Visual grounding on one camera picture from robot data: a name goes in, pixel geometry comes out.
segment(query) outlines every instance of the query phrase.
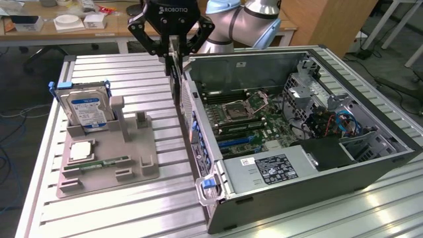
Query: robotic arm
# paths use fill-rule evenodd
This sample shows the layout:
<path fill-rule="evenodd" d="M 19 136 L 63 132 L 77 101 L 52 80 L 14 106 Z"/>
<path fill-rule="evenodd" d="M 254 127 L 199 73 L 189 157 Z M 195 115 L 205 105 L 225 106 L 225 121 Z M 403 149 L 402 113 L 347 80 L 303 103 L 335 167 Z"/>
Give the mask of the robotic arm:
<path fill-rule="evenodd" d="M 146 21 L 161 35 L 161 40 L 154 41 L 147 35 Z M 187 39 L 191 28 L 199 22 L 199 29 L 191 39 Z M 147 0 L 143 13 L 130 20 L 129 30 L 145 46 L 149 53 L 158 55 L 166 64 L 166 75 L 174 71 L 178 64 L 182 69 L 183 58 L 190 53 L 197 53 L 214 30 L 214 23 L 201 15 L 197 0 Z M 170 37 L 177 36 L 175 51 L 177 61 L 170 55 Z"/>

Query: motherboard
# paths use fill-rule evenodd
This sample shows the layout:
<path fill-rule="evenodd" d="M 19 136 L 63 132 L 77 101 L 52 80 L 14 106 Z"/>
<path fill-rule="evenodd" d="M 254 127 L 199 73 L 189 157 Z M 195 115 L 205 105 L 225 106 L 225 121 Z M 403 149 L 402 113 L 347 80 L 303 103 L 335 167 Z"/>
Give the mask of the motherboard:
<path fill-rule="evenodd" d="M 239 97 L 221 96 L 218 104 L 205 98 L 205 108 L 225 159 L 286 148 L 298 141 L 266 91 L 245 92 Z"/>

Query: floor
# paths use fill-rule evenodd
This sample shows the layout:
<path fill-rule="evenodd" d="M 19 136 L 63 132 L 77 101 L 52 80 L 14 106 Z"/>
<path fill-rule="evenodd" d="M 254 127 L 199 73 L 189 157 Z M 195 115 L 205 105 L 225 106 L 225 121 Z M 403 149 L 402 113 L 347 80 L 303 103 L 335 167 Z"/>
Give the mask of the floor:
<path fill-rule="evenodd" d="M 366 22 L 363 30 L 371 32 L 381 17 L 370 18 Z M 389 22 L 379 37 L 385 31 L 395 24 Z M 377 47 L 383 57 L 381 59 L 371 57 L 367 60 L 361 60 L 369 71 L 381 77 L 403 84 L 409 87 L 417 87 L 422 82 L 415 84 L 413 79 L 417 78 L 413 71 L 407 69 L 403 64 L 409 60 L 414 51 L 419 48 L 423 42 L 423 36 L 417 34 L 409 29 L 403 29 L 402 34 L 394 41 L 391 47 L 387 50 L 382 50 Z M 91 45 L 75 45 L 63 46 L 71 55 L 102 55 L 102 54 L 118 54 L 118 45 L 113 43 L 99 44 L 101 49 L 93 50 Z M 131 52 L 139 52 L 142 50 L 138 43 L 131 43 Z M 22 71 L 22 64 L 28 56 L 38 51 L 39 47 L 30 47 L 30 53 L 22 54 L 18 48 L 10 48 L 8 53 L 0 57 L 0 112 L 14 108 L 28 108 L 39 104 L 48 104 L 52 101 L 52 96 L 48 92 L 47 85 L 50 81 L 56 81 L 61 75 L 63 56 L 56 52 L 50 52 L 34 63 L 35 73 L 27 75 Z M 355 63 L 349 62 L 350 66 L 358 71 L 366 80 L 374 83 L 373 77 L 367 74 L 363 67 Z M 415 70 L 423 71 L 423 58 L 421 58 L 414 66 Z M 397 93 L 382 87 L 383 94 L 399 104 L 399 96 Z M 418 111 L 421 104 L 413 98 L 405 96 L 405 107 L 409 110 Z M 30 116 L 42 115 L 48 112 L 48 107 L 32 110 Z M 419 124 L 423 125 L 423 118 L 410 115 Z M 12 118 L 12 122 L 20 123 L 23 118 Z M 22 194 L 23 197 L 12 205 L 12 208 L 0 214 L 0 238 L 14 237 L 16 232 L 16 226 L 19 223 L 19 217 L 22 212 L 22 206 L 24 203 L 24 195 L 28 190 L 34 165 L 36 162 L 36 156 L 39 146 L 42 143 L 44 127 L 47 117 L 31 118 L 26 122 L 26 134 L 22 139 L 16 141 L 11 146 L 6 147 L 10 158 L 16 164 L 18 173 L 22 180 Z M 4 138 L 10 132 L 15 129 L 10 123 L 0 121 L 0 138 Z M 19 137 L 19 133 L 14 135 L 11 140 Z M 3 178 L 6 170 L 0 170 L 0 178 Z M 8 177 L 6 183 L 0 185 L 0 210 L 8 206 L 18 195 L 16 179 Z"/>

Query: green circuit board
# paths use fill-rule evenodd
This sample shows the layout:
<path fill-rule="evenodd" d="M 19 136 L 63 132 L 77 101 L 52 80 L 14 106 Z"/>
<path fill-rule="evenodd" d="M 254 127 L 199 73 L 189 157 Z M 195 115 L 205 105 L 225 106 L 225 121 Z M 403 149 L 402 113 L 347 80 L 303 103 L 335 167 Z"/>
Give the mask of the green circuit board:
<path fill-rule="evenodd" d="M 225 159 L 286 148 L 298 141 L 290 123 L 271 100 L 267 105 L 257 98 L 250 100 L 254 109 L 262 108 L 254 115 L 247 113 L 242 104 L 233 105 L 205 105 Z M 245 141 L 246 138 L 250 139 L 247 143 L 222 147 L 225 143 Z"/>

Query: hard drive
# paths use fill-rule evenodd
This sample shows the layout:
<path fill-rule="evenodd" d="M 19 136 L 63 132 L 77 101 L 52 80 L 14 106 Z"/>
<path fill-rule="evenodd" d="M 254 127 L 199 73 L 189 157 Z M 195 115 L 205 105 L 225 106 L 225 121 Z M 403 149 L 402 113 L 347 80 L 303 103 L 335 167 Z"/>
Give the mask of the hard drive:
<path fill-rule="evenodd" d="M 82 84 L 61 83 L 55 90 L 55 97 L 66 111 L 71 126 L 82 125 L 86 132 L 109 129 L 107 121 L 117 118 L 110 106 L 109 81 Z"/>

